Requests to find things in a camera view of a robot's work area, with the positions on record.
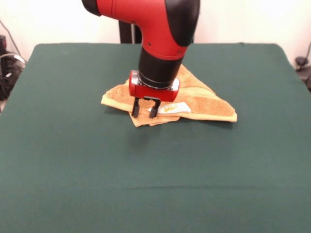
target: green tablecloth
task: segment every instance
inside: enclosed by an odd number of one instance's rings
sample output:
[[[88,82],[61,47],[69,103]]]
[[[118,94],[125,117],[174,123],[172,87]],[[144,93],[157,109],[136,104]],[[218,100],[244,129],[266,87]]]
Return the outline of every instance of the green tablecloth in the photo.
[[[193,45],[236,124],[100,105],[140,47],[39,45],[0,116],[1,233],[310,233],[311,95],[276,45]]]

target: white label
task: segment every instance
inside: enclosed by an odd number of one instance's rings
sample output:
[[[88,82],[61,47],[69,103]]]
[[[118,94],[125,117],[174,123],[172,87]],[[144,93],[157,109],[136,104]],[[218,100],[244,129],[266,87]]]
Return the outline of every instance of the white label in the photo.
[[[171,103],[160,106],[158,113],[159,114],[191,113],[191,109],[185,102]]]

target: towel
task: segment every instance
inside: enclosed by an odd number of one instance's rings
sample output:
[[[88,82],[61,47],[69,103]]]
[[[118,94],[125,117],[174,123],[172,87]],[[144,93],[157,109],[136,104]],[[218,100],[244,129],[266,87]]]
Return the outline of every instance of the towel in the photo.
[[[176,100],[174,103],[162,102],[160,107],[162,111],[159,110],[155,118],[149,118],[150,108],[155,104],[151,100],[139,100],[139,115],[137,118],[131,116],[135,98],[129,95],[129,80],[107,91],[101,104],[127,111],[136,127],[156,126],[178,121],[181,117],[192,120],[237,122],[238,115],[235,109],[183,65],[177,77],[180,80],[180,89]]]

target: white wall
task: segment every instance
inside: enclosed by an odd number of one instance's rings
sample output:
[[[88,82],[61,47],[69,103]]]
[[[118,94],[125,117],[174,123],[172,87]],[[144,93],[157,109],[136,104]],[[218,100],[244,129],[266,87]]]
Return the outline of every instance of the white wall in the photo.
[[[39,43],[120,42],[118,22],[92,15],[81,0],[0,0],[0,19],[26,59]]]
[[[311,41],[311,0],[201,0],[196,43],[276,43],[294,64]]]
[[[311,41],[311,0],[201,0],[201,5],[197,43],[277,43],[293,64]],[[81,0],[0,0],[0,19],[25,58],[38,43],[120,42],[118,22],[93,16]]]

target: red robot arm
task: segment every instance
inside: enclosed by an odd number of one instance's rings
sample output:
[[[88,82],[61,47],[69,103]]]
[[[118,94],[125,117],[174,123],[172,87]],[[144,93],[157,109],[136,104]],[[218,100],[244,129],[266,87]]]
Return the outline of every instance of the red robot arm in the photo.
[[[137,76],[133,78],[138,78],[138,82],[130,82],[130,94],[137,99],[145,96],[145,99],[156,102],[174,101],[178,88],[176,90],[173,85],[194,36],[200,0],[82,1],[95,15],[133,23],[141,29],[142,50],[138,72],[134,72]],[[137,113],[135,108],[139,109],[137,102],[133,113]]]

